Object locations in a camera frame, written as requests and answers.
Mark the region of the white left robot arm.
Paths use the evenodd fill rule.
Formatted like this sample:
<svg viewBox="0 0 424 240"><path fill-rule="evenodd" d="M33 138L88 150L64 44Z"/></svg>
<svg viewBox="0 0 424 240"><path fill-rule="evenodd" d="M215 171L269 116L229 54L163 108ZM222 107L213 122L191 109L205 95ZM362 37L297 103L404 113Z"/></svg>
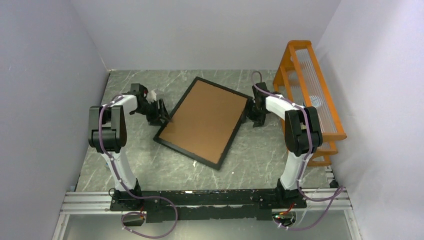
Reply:
<svg viewBox="0 0 424 240"><path fill-rule="evenodd" d="M130 210L139 209L143 203L141 187L125 149L126 118L134 114L145 116L150 126L161 126L171 120L164 100L140 83L131 84L128 92L117 94L103 105L90 107L88 116L88 144L106 160L114 179L115 194L126 193L123 203Z"/></svg>

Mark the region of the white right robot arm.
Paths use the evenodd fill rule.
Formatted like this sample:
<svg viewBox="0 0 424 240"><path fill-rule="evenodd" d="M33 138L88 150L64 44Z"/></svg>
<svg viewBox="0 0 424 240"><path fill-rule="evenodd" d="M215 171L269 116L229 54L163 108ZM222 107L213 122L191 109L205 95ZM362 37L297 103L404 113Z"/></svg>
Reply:
<svg viewBox="0 0 424 240"><path fill-rule="evenodd" d="M269 92L264 82L253 84L252 92L246 116L254 128L263 126L269 113L283 120L288 155L274 196L276 204L286 208L300 195L305 166L323 143L318 112L313 106L300 106L281 94Z"/></svg>

